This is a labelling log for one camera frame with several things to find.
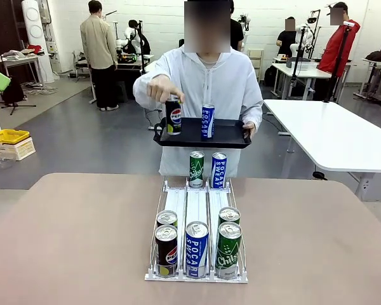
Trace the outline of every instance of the white jacket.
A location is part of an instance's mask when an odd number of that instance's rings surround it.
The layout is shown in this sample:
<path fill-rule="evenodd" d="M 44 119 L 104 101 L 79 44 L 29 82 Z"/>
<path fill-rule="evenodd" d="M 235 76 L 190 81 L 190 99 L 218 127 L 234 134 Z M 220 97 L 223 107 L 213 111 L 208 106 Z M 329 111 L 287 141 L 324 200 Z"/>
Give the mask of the white jacket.
<path fill-rule="evenodd" d="M 183 118 L 201 118 L 202 106 L 213 104 L 216 119 L 241 119 L 254 122 L 256 130 L 262 120 L 262 96 L 250 59 L 238 51 L 222 53 L 217 63 L 207 69 L 196 53 L 185 53 L 184 46 L 165 53 L 152 72 L 134 83 L 135 100 L 142 107 L 154 110 L 160 103 L 147 96 L 147 83 L 165 74 L 185 94 Z M 226 177 L 235 177 L 240 160 L 239 149 L 200 149 L 163 147 L 161 175 L 189 174 L 189 154 L 204 152 L 204 175 L 210 176 L 211 155 L 217 151 L 227 155 Z"/>

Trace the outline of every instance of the black pants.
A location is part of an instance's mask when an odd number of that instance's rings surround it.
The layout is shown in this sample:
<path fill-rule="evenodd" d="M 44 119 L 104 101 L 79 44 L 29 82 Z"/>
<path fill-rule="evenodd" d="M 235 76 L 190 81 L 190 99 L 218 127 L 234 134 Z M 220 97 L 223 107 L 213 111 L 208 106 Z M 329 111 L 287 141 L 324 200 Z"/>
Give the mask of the black pants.
<path fill-rule="evenodd" d="M 333 87 L 335 87 L 337 78 L 333 82 Z M 324 100 L 329 92 L 329 86 L 332 80 L 330 79 L 317 79 L 315 82 L 315 93 L 313 94 L 313 100 Z"/>
<path fill-rule="evenodd" d="M 116 79 L 114 75 L 114 65 L 107 69 L 92 69 L 92 81 L 95 85 L 97 107 L 117 106 Z"/>

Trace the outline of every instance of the pepsi logo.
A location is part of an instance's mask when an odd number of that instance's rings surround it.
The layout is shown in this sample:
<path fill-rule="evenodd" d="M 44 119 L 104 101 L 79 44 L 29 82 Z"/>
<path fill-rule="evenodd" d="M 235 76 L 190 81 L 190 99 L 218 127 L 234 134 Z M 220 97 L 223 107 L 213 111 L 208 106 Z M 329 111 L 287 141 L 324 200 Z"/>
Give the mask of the pepsi logo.
<path fill-rule="evenodd" d="M 171 121 L 174 124 L 180 124 L 180 109 L 175 109 L 171 112 Z"/>
<path fill-rule="evenodd" d="M 168 264 L 174 264 L 177 262 L 177 247 L 172 249 L 167 255 L 166 255 L 166 262 Z"/>

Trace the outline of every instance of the hand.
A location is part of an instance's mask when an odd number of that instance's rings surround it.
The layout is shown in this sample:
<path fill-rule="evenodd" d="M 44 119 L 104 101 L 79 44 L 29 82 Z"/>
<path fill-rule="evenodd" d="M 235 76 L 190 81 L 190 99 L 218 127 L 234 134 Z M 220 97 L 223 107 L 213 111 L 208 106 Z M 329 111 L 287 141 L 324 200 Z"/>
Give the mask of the hand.
<path fill-rule="evenodd" d="M 164 74 L 154 77 L 147 84 L 147 95 L 160 103 L 165 103 L 169 99 L 170 95 L 176 95 L 179 97 L 181 103 L 185 102 L 185 95 L 180 91 L 170 80 L 170 78 Z"/>
<path fill-rule="evenodd" d="M 244 128 L 244 139 L 247 137 L 250 137 L 250 139 L 252 140 L 253 137 L 255 136 L 255 124 L 249 121 L 246 124 L 244 124 L 243 128 Z"/>

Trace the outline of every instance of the soda can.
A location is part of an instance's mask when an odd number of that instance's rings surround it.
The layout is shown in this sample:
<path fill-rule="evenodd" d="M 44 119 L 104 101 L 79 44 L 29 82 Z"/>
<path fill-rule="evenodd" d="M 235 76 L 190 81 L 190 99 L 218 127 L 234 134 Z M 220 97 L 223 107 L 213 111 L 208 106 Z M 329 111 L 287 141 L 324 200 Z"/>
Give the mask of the soda can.
<path fill-rule="evenodd" d="M 186 227 L 186 273 L 189 278 L 206 276 L 208 262 L 208 226 L 194 221 Z"/>
<path fill-rule="evenodd" d="M 221 209 L 218 213 L 218 225 L 221 225 L 223 222 L 226 221 L 240 224 L 240 211 L 232 207 L 226 207 Z"/>
<path fill-rule="evenodd" d="M 178 229 L 178 215 L 174 211 L 165 210 L 157 214 L 157 226 L 169 224 Z"/>
<path fill-rule="evenodd" d="M 191 187 L 203 186 L 204 153 L 192 151 L 190 153 L 189 185 Z"/>
<path fill-rule="evenodd" d="M 177 97 L 171 97 L 165 103 L 166 129 L 168 135 L 179 135 L 181 132 L 181 108 Z"/>
<path fill-rule="evenodd" d="M 157 274 L 163 278 L 175 276 L 178 264 L 178 231 L 164 224 L 155 230 Z"/>
<path fill-rule="evenodd" d="M 222 152 L 215 152 L 211 161 L 210 186 L 213 189 L 222 189 L 226 176 L 227 156 Z"/>
<path fill-rule="evenodd" d="M 230 280 L 237 276 L 241 235 L 241 227 L 234 222 L 223 222 L 218 227 L 215 267 L 219 278 Z"/>
<path fill-rule="evenodd" d="M 202 139 L 211 139 L 215 133 L 215 106 L 202 107 Z"/>

